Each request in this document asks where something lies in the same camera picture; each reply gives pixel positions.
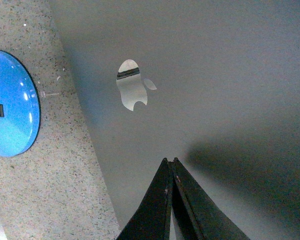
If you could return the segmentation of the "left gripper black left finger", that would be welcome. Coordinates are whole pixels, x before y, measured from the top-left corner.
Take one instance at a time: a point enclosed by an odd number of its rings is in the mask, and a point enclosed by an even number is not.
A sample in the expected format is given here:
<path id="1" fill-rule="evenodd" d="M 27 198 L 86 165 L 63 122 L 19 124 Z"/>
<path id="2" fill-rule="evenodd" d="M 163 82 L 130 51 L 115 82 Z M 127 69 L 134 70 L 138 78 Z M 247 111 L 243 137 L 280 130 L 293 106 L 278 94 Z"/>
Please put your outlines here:
<path id="1" fill-rule="evenodd" d="M 164 158 L 138 209 L 118 240 L 168 240 L 170 238 L 173 171 Z"/>

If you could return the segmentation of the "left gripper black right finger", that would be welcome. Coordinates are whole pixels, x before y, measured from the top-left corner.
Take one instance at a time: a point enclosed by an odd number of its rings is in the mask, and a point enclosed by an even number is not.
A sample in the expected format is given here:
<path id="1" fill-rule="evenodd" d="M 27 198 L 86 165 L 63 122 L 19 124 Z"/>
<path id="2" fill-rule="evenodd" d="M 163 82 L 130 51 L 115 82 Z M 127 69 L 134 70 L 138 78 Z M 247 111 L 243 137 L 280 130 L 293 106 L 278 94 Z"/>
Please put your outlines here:
<path id="1" fill-rule="evenodd" d="M 171 163 L 176 193 L 184 208 L 197 240 L 248 240 L 249 237 L 234 224 L 212 201 L 178 158 Z"/>

